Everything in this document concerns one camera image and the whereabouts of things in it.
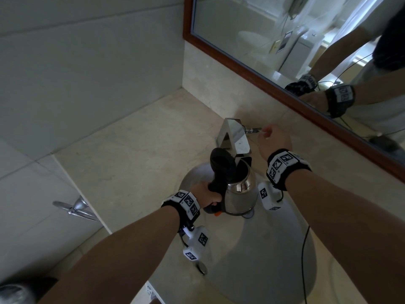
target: forearm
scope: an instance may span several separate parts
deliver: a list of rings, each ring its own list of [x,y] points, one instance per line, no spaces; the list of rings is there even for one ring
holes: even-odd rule
[[[130,303],[163,259],[179,224],[177,210],[166,206],[108,236],[40,304]]]
[[[405,94],[405,68],[354,85],[354,105],[369,105]]]
[[[370,41],[370,36],[366,30],[361,27],[353,30],[327,48],[309,73],[317,81],[320,81],[320,79],[331,73],[342,61],[368,41]]]
[[[369,304],[405,298],[405,224],[307,170],[286,187],[298,209]]]

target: person's left arm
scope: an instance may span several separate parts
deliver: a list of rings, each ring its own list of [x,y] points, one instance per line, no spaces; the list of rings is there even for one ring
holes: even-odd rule
[[[190,191],[201,208],[221,201],[208,183]],[[165,206],[113,233],[84,255],[39,304],[129,304],[162,261],[179,225],[177,210]]]
[[[353,85],[353,105],[369,105],[405,95],[405,68],[376,76],[371,80]],[[324,91],[305,94],[300,99],[320,112],[327,112],[328,102]]]

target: hand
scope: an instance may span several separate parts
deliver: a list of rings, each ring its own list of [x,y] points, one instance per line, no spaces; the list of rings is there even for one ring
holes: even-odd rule
[[[268,125],[263,128],[259,133],[258,144],[260,154],[266,161],[276,150],[281,148],[292,150],[290,136],[277,125]]]
[[[315,91],[309,94],[302,95],[300,99],[303,102],[316,108],[321,113],[326,113],[329,109],[328,100],[324,91]]]
[[[190,192],[196,197],[201,208],[213,204],[214,206],[222,200],[219,193],[211,192],[208,189],[208,182],[202,181],[194,185]]]

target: mirror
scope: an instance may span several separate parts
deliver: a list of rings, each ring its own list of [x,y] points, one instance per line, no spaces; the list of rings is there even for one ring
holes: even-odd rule
[[[192,33],[405,164],[405,0],[196,0]]]

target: person's left hand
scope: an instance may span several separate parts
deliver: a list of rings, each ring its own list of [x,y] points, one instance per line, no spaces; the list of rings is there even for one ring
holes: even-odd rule
[[[314,91],[312,93],[302,95],[300,99],[316,108],[321,113],[326,113],[329,109],[328,100],[324,91]]]
[[[210,204],[215,206],[222,200],[222,196],[219,193],[211,192],[208,189],[208,182],[205,181],[195,184],[190,192],[196,197],[201,208],[205,208]]]

